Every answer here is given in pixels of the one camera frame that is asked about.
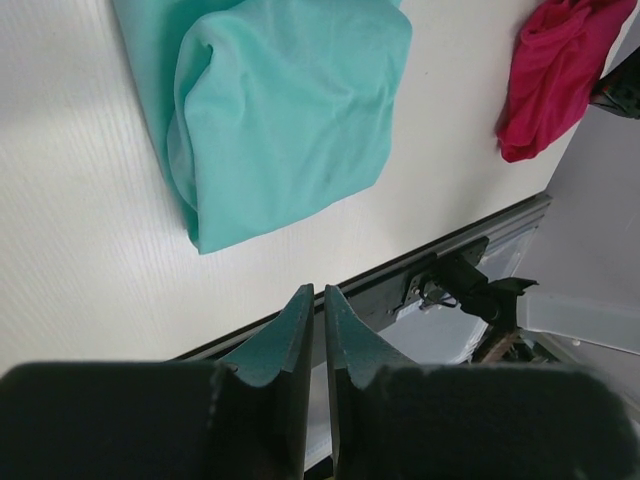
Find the teal t-shirt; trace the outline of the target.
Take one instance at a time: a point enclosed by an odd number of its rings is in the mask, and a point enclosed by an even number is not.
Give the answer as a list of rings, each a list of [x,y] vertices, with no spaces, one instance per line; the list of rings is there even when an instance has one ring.
[[[148,134],[209,254],[371,187],[412,26],[396,1],[117,1]]]

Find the pink t-shirt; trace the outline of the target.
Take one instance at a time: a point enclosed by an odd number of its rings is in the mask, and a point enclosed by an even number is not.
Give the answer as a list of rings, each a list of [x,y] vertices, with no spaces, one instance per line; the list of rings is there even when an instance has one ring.
[[[585,114],[634,0],[544,1],[522,25],[496,132],[508,163],[535,158]]]

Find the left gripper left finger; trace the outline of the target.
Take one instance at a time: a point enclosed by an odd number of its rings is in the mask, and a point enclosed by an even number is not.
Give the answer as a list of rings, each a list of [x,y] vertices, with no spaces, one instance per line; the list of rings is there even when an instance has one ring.
[[[5,479],[300,479],[314,290],[218,360],[37,362],[1,379]]]

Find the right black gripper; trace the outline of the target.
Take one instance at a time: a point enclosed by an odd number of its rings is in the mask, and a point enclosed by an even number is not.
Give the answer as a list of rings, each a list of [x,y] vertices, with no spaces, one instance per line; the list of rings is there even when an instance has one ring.
[[[640,48],[601,78],[591,92],[589,104],[616,116],[639,119]]]

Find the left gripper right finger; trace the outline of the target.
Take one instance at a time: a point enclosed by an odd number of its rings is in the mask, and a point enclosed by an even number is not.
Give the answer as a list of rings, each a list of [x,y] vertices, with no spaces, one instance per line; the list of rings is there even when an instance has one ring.
[[[633,426],[566,364],[421,365],[325,289],[338,479],[629,479]]]

